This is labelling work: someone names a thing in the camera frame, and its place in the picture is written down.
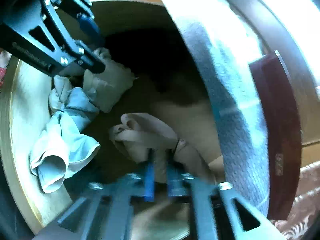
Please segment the blue checked cloth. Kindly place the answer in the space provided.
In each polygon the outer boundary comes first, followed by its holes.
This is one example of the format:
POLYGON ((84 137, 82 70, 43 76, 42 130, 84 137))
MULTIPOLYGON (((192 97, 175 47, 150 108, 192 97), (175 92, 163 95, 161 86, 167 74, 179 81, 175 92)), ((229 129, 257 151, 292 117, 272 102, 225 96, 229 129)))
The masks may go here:
POLYGON ((225 178, 263 215, 270 199, 268 131, 244 25, 223 0, 162 0, 208 92, 225 178))

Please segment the light blue sock pair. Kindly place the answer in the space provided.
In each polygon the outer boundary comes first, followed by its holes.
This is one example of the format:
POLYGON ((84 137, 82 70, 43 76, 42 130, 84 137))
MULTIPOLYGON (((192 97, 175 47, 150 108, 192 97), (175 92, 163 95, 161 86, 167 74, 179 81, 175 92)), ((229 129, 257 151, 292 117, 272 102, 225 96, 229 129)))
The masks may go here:
POLYGON ((99 114, 93 103, 95 89, 85 93, 66 77, 55 76, 48 97, 52 116, 35 142, 29 166, 44 193, 57 191, 64 180, 85 167, 97 154, 100 143, 82 133, 99 114))

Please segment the gold metal tray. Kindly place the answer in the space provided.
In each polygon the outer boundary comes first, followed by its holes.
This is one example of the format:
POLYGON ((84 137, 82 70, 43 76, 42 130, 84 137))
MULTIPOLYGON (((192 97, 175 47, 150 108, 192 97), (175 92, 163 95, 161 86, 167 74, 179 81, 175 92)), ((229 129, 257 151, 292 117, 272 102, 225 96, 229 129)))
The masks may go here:
POLYGON ((250 63, 267 126, 270 174, 268 218, 286 220, 296 196, 302 158, 298 107, 278 51, 250 63))

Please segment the beige sock pair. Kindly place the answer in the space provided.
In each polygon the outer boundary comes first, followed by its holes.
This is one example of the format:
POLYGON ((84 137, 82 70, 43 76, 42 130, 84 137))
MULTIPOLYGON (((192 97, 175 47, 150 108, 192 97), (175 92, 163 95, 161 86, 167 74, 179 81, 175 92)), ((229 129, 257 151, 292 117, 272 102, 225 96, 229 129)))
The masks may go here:
POLYGON ((108 49, 98 48, 94 54, 105 64, 105 70, 100 74, 85 70, 82 89, 95 106, 108 113, 122 94, 133 86, 135 76, 131 70, 113 61, 108 49))

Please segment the cream socks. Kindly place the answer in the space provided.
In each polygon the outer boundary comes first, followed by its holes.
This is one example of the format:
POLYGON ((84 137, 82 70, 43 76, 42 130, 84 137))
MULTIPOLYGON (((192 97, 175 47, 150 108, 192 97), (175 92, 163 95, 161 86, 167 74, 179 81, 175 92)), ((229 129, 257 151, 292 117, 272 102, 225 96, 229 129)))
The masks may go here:
POLYGON ((213 171, 199 151, 154 116, 147 113, 123 114, 121 124, 113 126, 109 136, 118 151, 136 163, 147 161, 149 149, 154 150, 155 181, 158 183, 167 183, 167 150, 173 150, 174 161, 181 163, 188 173, 216 182, 213 171))

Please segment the brown floral curtain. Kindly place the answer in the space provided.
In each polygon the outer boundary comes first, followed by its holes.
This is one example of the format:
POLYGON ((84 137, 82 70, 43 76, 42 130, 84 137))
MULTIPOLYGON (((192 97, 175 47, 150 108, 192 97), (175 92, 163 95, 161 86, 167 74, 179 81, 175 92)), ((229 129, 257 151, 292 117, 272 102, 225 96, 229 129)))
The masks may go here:
POLYGON ((271 223, 285 239, 302 239, 319 215, 319 161, 300 169, 298 188, 287 220, 271 223))

